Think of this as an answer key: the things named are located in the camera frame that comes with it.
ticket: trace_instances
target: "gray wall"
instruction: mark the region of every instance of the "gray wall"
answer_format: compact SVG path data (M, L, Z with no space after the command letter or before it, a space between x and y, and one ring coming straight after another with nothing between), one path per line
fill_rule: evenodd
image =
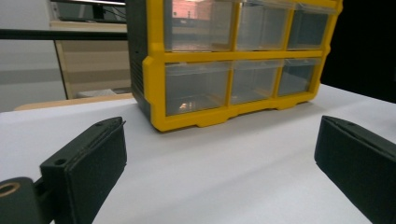
M47 0L1 0L0 29L48 30ZM0 112L64 100L53 41L0 40Z

